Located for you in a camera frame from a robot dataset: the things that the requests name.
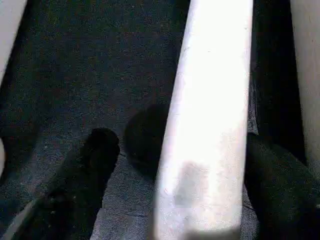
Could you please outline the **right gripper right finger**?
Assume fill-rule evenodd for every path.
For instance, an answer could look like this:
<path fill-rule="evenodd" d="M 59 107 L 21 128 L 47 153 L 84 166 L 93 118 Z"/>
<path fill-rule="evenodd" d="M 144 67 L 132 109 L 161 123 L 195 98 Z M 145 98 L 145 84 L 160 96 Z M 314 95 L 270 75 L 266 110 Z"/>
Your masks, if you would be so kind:
<path fill-rule="evenodd" d="M 320 238 L 320 183 L 288 150 L 249 133 L 244 184 L 261 240 Z"/>

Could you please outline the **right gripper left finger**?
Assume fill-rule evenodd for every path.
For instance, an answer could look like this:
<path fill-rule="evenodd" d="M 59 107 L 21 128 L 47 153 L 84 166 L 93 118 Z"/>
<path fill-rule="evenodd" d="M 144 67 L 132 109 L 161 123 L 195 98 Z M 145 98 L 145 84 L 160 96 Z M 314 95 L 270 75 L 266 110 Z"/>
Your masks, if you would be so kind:
<path fill-rule="evenodd" d="M 12 220 L 2 240 L 88 240 L 120 154 L 118 136 L 95 128 L 48 191 Z"/>

